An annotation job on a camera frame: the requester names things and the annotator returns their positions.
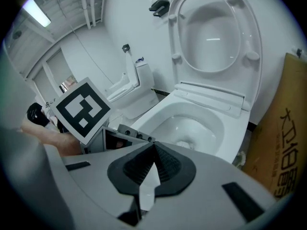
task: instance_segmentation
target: ceiling light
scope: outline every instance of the ceiling light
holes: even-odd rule
[[[44,12],[42,12],[34,0],[27,0],[23,5],[23,8],[43,27],[46,27],[51,23],[51,20],[44,14]]]

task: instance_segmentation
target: ceiling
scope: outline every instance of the ceiling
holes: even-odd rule
[[[34,0],[51,20],[41,26],[21,9],[5,38],[8,54],[19,73],[26,77],[43,54],[63,36],[86,24],[81,0]],[[90,0],[86,0],[92,24]],[[95,20],[101,19],[102,0],[94,0]]]

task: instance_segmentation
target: open toilet lid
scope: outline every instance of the open toilet lid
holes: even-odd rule
[[[262,47],[247,0],[172,0],[169,36],[175,83],[190,83],[244,98],[258,95]]]

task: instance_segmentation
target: toilet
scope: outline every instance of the toilet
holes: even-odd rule
[[[154,86],[154,77],[149,65],[141,60],[133,63],[130,53],[126,53],[126,71],[119,82],[110,87],[112,92],[107,100],[121,111],[128,119],[133,119],[147,112],[159,100],[151,89]]]
[[[132,128],[232,163],[260,88],[262,47],[247,0],[172,0],[175,90]]]

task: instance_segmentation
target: toilet tank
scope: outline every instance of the toilet tank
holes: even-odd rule
[[[140,81],[140,86],[146,86],[151,89],[154,86],[154,77],[147,62],[138,62],[135,64],[135,68]]]

